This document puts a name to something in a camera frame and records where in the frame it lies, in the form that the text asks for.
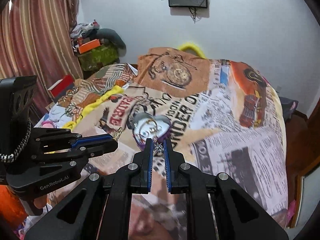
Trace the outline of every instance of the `striped curtain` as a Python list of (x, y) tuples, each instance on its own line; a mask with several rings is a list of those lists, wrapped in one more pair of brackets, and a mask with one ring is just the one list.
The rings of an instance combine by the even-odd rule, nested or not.
[(78, 0), (12, 0), (0, 16), (0, 78), (37, 75), (34, 105), (41, 114), (52, 102), (47, 88), (66, 74), (83, 74), (69, 32)]

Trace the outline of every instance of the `silver snowflake charm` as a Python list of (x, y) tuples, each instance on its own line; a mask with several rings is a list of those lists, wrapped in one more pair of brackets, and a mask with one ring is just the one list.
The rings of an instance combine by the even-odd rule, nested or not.
[(162, 156), (163, 155), (163, 146), (160, 143), (156, 143), (153, 147), (153, 156)]

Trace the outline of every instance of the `wooden floor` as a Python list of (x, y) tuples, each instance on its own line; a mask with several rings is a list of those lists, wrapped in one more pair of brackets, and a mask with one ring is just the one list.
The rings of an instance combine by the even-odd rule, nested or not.
[(292, 119), (286, 123), (286, 169), (289, 203), (296, 196), (297, 174), (311, 164), (320, 154), (319, 128), (320, 118), (313, 118), (311, 122), (306, 123), (303, 118), (292, 115)]

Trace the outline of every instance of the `pink object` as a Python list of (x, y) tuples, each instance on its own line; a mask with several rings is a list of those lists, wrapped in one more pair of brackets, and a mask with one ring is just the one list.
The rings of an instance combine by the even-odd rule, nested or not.
[(55, 125), (54, 125), (54, 123), (51, 122), (51, 121), (43, 121), (43, 122), (41, 123), (41, 127), (42, 127), (42, 128), (55, 128)]
[(287, 224), (290, 222), (295, 212), (296, 212), (296, 201), (292, 200), (288, 207)]

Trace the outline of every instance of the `orange box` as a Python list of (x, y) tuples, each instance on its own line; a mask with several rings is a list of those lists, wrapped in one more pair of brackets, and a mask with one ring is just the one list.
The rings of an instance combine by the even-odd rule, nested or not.
[(93, 41), (89, 41), (85, 44), (83, 44), (82, 46), (79, 47), (79, 53), (82, 54), (90, 49), (94, 49), (96, 47), (100, 46), (100, 41), (99, 40), (93, 40)]

